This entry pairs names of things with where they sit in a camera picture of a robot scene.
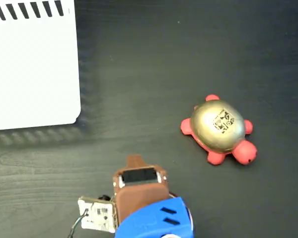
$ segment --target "wood grain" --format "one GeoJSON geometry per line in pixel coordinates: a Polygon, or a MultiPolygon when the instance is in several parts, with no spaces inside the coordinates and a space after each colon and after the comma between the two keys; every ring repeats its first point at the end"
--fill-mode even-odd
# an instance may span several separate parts
{"type": "MultiPolygon", "coordinates": [[[[0,238],[67,237],[81,195],[111,195],[140,153],[167,169],[196,237],[298,237],[298,0],[78,0],[82,114],[0,131],[0,238]],[[181,134],[215,93],[253,121],[248,167],[181,134]]],[[[75,238],[113,237],[78,228],[75,238]]]]}

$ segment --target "red toy turtle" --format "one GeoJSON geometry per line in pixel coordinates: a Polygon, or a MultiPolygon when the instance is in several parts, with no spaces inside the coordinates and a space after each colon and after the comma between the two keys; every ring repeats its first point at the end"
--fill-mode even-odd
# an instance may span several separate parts
{"type": "Polygon", "coordinates": [[[182,121],[181,131],[208,151],[208,162],[213,165],[221,164],[230,153],[243,165],[256,158],[256,147],[245,140],[253,124],[217,95],[208,95],[203,104],[195,106],[191,118],[182,121]]]}

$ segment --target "gold turtle shell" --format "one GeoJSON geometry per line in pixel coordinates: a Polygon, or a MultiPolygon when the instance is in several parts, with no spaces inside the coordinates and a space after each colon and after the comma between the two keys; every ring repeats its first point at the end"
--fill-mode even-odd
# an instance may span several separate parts
{"type": "Polygon", "coordinates": [[[245,138],[244,119],[230,104],[212,100],[199,105],[191,116],[191,128],[212,151],[227,153],[245,138]]]}

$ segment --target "blue plastic part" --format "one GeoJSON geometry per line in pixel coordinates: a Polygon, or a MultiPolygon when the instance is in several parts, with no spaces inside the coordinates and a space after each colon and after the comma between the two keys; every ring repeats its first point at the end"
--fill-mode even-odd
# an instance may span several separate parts
{"type": "Polygon", "coordinates": [[[161,238],[166,234],[193,238],[191,219],[181,197],[148,205],[128,216],[115,238],[161,238]]]}

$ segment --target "white box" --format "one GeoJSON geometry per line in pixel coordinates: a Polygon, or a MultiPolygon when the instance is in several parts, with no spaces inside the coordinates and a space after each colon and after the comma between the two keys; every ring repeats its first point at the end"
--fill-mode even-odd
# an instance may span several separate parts
{"type": "Polygon", "coordinates": [[[0,0],[0,130],[79,114],[74,0],[0,0]]]}

